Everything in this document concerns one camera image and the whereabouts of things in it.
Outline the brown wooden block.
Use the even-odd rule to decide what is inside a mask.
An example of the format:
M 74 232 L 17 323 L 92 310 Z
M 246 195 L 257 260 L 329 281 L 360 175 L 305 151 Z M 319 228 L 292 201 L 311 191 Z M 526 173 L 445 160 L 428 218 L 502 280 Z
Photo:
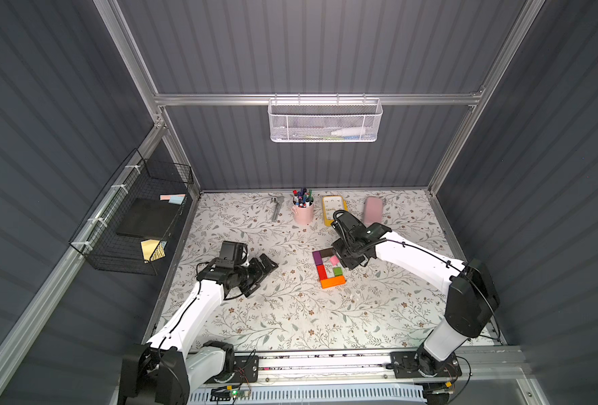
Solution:
M 321 258 L 330 258 L 331 256 L 334 255 L 334 250 L 332 248 L 323 249 L 323 250 L 319 251 L 319 254 L 320 254 Z

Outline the orange wooden block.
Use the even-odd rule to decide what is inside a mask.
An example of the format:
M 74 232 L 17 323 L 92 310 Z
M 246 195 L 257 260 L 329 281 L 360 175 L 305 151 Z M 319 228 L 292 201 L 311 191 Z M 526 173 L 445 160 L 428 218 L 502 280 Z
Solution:
M 320 283 L 323 289 L 329 289 L 339 285 L 344 285 L 346 283 L 346 279 L 343 275 L 340 275 L 332 278 L 321 279 Z

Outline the red wooden block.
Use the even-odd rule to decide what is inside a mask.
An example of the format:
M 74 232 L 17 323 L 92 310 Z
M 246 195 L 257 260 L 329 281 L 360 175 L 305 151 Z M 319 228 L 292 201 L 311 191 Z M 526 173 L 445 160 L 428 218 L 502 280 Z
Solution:
M 327 269 L 325 268 L 325 266 L 323 264 L 320 264 L 320 265 L 317 266 L 317 273 L 318 273 L 318 276 L 319 276 L 319 280 L 321 282 L 323 282 L 324 280 L 329 279 L 329 275 L 328 275 Z

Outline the purple wooden block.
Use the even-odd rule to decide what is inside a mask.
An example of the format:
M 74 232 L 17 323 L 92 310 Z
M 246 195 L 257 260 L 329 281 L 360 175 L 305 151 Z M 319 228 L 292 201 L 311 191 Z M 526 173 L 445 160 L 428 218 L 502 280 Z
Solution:
M 320 251 L 314 251 L 312 253 L 312 257 L 313 257 L 313 261 L 315 263 L 316 266 L 322 266 L 323 265 L 323 261 L 322 261 L 322 255 Z

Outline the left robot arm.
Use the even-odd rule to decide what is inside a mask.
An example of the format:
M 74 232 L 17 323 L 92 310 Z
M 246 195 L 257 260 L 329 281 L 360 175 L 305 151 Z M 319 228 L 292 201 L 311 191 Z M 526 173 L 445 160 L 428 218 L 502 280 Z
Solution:
M 265 254 L 250 258 L 244 243 L 223 242 L 218 256 L 198 271 L 192 293 L 166 325 L 123 356 L 117 403 L 187 404 L 206 381 L 229 381 L 236 365 L 232 344 L 209 341 L 196 354 L 192 346 L 232 290 L 248 298 L 278 266 Z

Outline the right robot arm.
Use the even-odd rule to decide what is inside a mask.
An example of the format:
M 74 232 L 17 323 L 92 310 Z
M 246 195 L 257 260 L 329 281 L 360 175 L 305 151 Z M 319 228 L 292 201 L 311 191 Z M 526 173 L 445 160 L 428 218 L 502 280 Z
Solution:
M 434 377 L 452 361 L 456 349 L 475 339 L 501 304 L 490 271 L 484 263 L 442 256 L 426 249 L 384 224 L 364 225 L 345 210 L 334 212 L 332 227 L 339 238 L 333 249 L 350 270 L 373 260 L 403 268 L 445 295 L 444 317 L 415 352 L 422 376 Z

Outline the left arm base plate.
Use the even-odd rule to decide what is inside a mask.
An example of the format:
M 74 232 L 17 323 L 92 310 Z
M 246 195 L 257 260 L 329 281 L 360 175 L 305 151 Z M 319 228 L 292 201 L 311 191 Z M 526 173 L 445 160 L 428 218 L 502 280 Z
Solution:
M 260 357 L 256 351 L 249 354 L 235 354 L 231 364 L 218 376 L 209 378 L 206 384 L 239 385 L 258 381 Z

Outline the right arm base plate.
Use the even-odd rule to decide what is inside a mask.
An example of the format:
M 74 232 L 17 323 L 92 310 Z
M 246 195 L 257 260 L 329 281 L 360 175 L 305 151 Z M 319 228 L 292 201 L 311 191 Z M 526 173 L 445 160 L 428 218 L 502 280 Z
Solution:
M 462 376 L 457 356 L 452 353 L 444 361 L 439 361 L 425 351 L 395 351 L 389 354 L 390 361 L 385 365 L 398 379 L 447 378 Z

